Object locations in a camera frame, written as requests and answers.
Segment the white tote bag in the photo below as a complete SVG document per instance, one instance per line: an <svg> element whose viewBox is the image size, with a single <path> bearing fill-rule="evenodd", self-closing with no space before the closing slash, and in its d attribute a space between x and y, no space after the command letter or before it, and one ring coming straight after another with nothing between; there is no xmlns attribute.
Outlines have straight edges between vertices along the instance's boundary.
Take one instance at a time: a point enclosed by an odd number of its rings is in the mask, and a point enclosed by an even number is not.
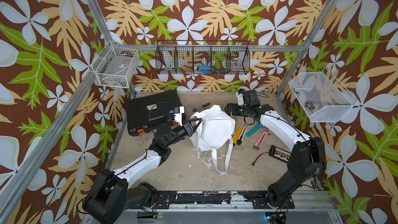
<svg viewBox="0 0 398 224"><path fill-rule="evenodd" d="M236 121L227 115L219 105L213 105L202 112L195 112L191 118L202 119L200 124L195 125L197 130L189 137L194 148L198 151L210 151L216 171L220 175L227 174L233 150L232 136ZM225 170L221 171L217 166L217 150L226 143L228 150L224 161Z"/></svg>

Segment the yellow wide utility knife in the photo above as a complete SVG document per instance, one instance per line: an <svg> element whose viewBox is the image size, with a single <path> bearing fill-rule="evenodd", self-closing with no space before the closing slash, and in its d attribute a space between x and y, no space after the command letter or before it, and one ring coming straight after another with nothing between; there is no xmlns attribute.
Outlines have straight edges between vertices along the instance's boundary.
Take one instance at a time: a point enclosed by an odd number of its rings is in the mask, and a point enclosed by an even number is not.
<svg viewBox="0 0 398 224"><path fill-rule="evenodd" d="M237 140L238 140L238 138L239 138L239 136L240 136L242 130L243 130L242 127L239 127L239 128L235 131L235 133L233 134L233 145L237 145Z"/></svg>

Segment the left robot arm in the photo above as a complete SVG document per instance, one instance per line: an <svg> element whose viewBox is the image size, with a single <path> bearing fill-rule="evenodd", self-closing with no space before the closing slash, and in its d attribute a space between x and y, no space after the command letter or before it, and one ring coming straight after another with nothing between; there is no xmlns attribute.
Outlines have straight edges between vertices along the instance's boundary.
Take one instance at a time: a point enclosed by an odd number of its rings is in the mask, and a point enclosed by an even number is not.
<svg viewBox="0 0 398 224"><path fill-rule="evenodd" d="M133 184L163 164L172 152L171 145L191 137L201 123L201 118L193 118L176 128L167 123L160 124L151 145L141 157L114 171L104 169L78 205L102 224L113 224L128 209L154 208L157 189L149 183L140 183L136 187Z"/></svg>

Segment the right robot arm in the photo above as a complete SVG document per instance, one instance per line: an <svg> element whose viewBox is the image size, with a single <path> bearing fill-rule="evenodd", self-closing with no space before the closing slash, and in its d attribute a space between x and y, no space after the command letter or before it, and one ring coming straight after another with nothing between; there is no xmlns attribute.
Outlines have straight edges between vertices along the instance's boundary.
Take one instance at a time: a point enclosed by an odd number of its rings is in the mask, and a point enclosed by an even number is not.
<svg viewBox="0 0 398 224"><path fill-rule="evenodd" d="M304 182L326 169L324 141L312 138L296 129L269 105L249 108L229 103L225 111L230 116L252 118L272 131L291 150L287 172L268 187L266 202L269 206L279 207Z"/></svg>

